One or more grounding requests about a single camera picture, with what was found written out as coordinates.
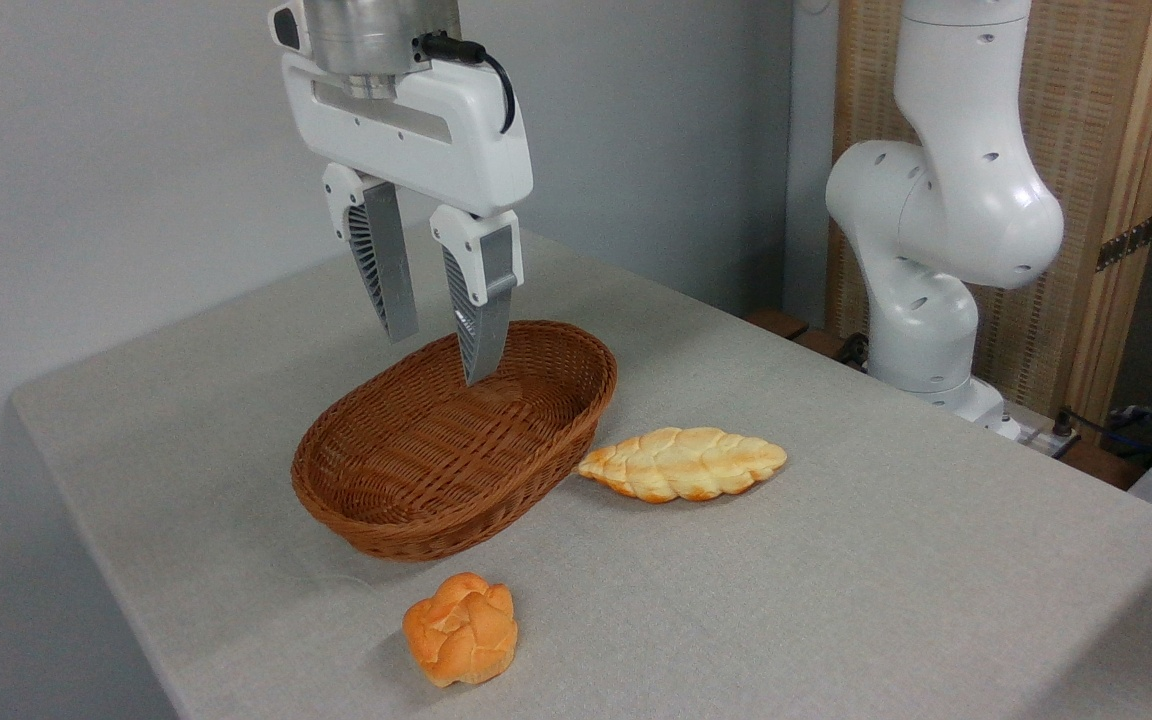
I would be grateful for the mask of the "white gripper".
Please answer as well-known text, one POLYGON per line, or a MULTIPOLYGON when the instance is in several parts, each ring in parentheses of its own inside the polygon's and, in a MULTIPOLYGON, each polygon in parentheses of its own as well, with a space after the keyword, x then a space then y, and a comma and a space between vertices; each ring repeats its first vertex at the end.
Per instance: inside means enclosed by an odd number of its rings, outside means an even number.
POLYGON ((430 228, 442 247, 467 386, 483 381, 502 359, 511 291, 524 283, 518 218, 506 210, 535 187, 524 118, 502 131, 499 77, 434 61, 399 78, 393 99, 361 99, 300 54, 283 55, 282 74, 301 137, 335 161, 323 173, 329 219, 393 343, 419 331, 394 184, 444 202, 430 228))

